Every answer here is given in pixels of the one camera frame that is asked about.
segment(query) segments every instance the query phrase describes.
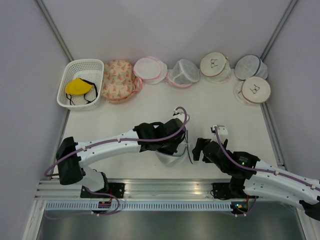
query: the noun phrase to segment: gray floor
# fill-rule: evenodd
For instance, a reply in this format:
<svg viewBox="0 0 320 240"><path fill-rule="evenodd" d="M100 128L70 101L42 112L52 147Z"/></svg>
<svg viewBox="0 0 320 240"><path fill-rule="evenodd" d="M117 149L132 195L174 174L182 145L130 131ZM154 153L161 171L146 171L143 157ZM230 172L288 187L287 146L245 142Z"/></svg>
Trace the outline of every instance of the gray floor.
<svg viewBox="0 0 320 240"><path fill-rule="evenodd" d="M72 212L49 211L50 216ZM122 211L111 216L44 218L40 240L304 240L294 208L257 203L247 217L220 212Z"/></svg>

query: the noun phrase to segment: white table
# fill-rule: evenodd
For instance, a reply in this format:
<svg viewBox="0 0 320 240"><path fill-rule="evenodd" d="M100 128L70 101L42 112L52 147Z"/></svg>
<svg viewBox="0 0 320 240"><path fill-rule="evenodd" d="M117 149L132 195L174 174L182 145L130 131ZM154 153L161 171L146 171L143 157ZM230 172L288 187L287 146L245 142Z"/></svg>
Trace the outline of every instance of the white table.
<svg viewBox="0 0 320 240"><path fill-rule="evenodd" d="M184 107L190 114L186 125L189 138L212 138L210 127L225 125L228 149L244 151L276 166L276 159L259 105L245 106L233 94L236 77L212 84L201 79L187 89L165 84L144 84L142 91L128 102L111 104L102 99L91 111L71 111L64 138L76 142L99 140L124 133L141 123L167 122L173 109ZM213 163L191 164L186 159L175 167L164 166L152 151L123 154L90 165L108 179L228 179Z"/></svg>

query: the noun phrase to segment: floral fabric bag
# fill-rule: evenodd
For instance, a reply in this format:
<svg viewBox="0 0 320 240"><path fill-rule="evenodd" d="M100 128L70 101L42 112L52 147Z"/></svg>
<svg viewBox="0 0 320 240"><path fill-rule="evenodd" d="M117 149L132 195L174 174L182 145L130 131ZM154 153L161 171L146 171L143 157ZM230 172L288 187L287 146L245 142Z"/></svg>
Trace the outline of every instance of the floral fabric bag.
<svg viewBox="0 0 320 240"><path fill-rule="evenodd" d="M101 95L110 103L119 104L141 91L143 84L135 76L133 67L126 60L112 60L104 65Z"/></svg>

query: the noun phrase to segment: black strap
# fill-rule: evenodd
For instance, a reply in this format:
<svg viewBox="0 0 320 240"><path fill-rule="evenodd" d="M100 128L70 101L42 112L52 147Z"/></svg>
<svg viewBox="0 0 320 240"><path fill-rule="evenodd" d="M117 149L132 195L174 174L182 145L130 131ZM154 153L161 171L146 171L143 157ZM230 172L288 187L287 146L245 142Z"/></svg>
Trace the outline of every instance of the black strap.
<svg viewBox="0 0 320 240"><path fill-rule="evenodd" d="M98 97L98 89L97 89L97 86L96 86L96 84L94 84L94 83L91 82L91 81L84 80L84 79L82 79L82 78L80 78L80 79L81 79L82 81L84 81L85 83L94 86L95 99L93 99L92 101L87 100L87 99L86 99L86 94L87 94L88 92L83 95L84 100L86 100L86 102L87 102L86 104L90 104L90 103L92 103L94 100L96 100L97 97ZM65 96L66 96L66 98L70 101L70 105L75 105L74 101L72 100L72 95L70 95L70 98L69 98L69 97L68 97L68 94L66 93Z"/></svg>

